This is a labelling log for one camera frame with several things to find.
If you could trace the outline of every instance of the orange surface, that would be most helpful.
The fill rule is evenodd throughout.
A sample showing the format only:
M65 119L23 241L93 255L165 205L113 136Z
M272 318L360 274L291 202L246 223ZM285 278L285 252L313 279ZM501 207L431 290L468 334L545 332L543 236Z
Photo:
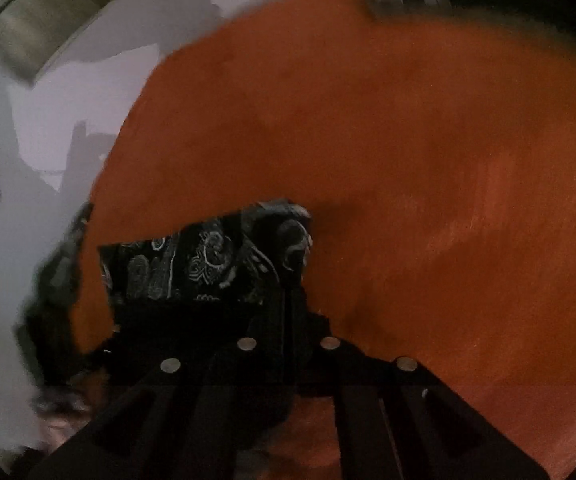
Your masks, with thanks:
M112 325L98 245L275 197L313 215L305 287L337 335L416 356L554 479L571 471L576 53L281 0L173 54L92 192L81 348Z

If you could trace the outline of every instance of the round silver screw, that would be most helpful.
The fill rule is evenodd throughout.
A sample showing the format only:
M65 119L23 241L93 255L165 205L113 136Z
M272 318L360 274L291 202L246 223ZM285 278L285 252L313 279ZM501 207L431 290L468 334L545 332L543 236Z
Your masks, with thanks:
M324 350L336 350L341 346L341 341L336 337L327 336L324 337L319 344Z
M174 357L170 357L170 359L161 361L159 368L161 368L161 371L165 372L166 374L173 374L175 371L181 368L181 361L175 359Z
M253 337L242 337L239 341L237 341L237 346L240 350L244 352L249 352L255 349L257 346L257 342Z
M399 357L397 358L397 368L402 372L414 372L417 370L419 363L412 359L412 357Z

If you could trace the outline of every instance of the white floor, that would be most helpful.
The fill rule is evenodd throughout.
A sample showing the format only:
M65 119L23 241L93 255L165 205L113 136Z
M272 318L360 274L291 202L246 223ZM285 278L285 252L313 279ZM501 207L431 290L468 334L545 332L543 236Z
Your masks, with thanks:
M0 449L37 442L12 328L148 74L262 0L115 0L30 88L0 70Z

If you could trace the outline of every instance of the black object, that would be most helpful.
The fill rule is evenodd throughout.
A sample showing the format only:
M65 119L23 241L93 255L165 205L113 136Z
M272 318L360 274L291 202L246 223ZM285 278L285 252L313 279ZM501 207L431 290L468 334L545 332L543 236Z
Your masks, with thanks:
M177 371L155 367L30 480L231 479L237 452L287 418L295 393L334 398L346 480L548 478L420 364L330 338L298 284L268 307L203 360L171 352Z

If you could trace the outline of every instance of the floor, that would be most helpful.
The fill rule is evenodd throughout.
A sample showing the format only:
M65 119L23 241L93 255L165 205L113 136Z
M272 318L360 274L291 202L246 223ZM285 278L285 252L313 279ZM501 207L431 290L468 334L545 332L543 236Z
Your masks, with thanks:
M115 0L33 87L0 69L0 449L38 441L12 329L155 65L264 0Z

